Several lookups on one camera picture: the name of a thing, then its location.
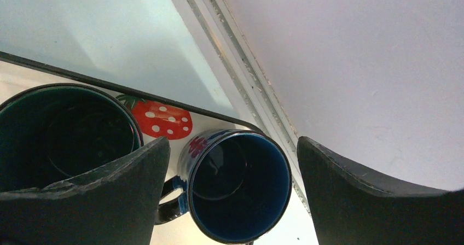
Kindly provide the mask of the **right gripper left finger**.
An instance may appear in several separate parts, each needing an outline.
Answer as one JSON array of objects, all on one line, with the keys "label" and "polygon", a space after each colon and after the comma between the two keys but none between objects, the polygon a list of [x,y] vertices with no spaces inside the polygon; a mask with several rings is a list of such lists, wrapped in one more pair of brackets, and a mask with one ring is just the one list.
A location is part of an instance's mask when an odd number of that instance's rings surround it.
[{"label": "right gripper left finger", "polygon": [[169,141],[78,176],[1,193],[1,244],[149,244],[167,174]]}]

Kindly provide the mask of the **blue mug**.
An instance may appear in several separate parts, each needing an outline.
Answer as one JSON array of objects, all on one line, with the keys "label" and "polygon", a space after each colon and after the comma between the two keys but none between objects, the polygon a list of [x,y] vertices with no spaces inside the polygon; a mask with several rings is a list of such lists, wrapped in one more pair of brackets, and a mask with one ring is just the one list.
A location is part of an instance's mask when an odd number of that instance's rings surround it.
[{"label": "blue mug", "polygon": [[177,174],[164,183],[155,224],[189,213],[200,231],[216,242],[246,244],[282,218],[292,191],[292,174],[282,148],[252,130],[206,130],[180,152]]}]

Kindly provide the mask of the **dark green mug back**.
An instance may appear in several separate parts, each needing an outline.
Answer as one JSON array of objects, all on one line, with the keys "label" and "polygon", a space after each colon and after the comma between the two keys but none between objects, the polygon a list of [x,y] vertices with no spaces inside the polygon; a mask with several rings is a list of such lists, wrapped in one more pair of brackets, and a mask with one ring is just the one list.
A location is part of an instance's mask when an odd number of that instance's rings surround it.
[{"label": "dark green mug back", "polygon": [[36,86],[1,104],[1,191],[43,188],[143,146],[115,97],[90,86]]}]

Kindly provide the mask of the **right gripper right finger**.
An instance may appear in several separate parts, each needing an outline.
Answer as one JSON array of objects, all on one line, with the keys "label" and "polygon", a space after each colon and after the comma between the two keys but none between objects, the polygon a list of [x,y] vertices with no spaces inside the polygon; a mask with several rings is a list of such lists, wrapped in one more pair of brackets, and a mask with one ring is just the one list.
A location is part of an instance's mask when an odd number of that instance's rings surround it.
[{"label": "right gripper right finger", "polygon": [[298,139],[319,244],[463,244],[463,190],[407,182]]}]

